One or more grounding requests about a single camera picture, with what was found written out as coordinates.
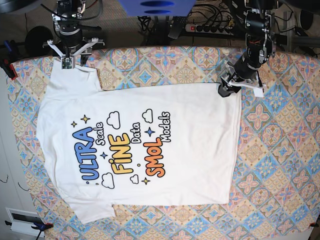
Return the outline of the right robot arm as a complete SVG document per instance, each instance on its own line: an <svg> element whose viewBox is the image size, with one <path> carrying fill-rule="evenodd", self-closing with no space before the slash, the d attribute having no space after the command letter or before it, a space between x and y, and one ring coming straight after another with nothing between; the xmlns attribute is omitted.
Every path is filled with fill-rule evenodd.
<svg viewBox="0 0 320 240"><path fill-rule="evenodd" d="M86 10L85 0L58 0L55 14L52 15L54 30L61 42L58 47L62 69L73 69L76 56L85 45L80 20Z"/></svg>

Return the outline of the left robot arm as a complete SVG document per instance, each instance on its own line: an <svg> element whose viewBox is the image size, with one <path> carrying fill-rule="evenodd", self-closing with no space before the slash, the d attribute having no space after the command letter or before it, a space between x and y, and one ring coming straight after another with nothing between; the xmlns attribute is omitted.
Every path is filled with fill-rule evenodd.
<svg viewBox="0 0 320 240"><path fill-rule="evenodd" d="M241 88L250 88L254 96L263 98L267 85L262 82L259 69L276 53L275 13L277 0L246 0L247 8L243 22L240 22L231 0L227 6L235 25L245 33L246 51L232 64L227 63L226 73L220 77L218 93L226 98L238 93Z"/></svg>

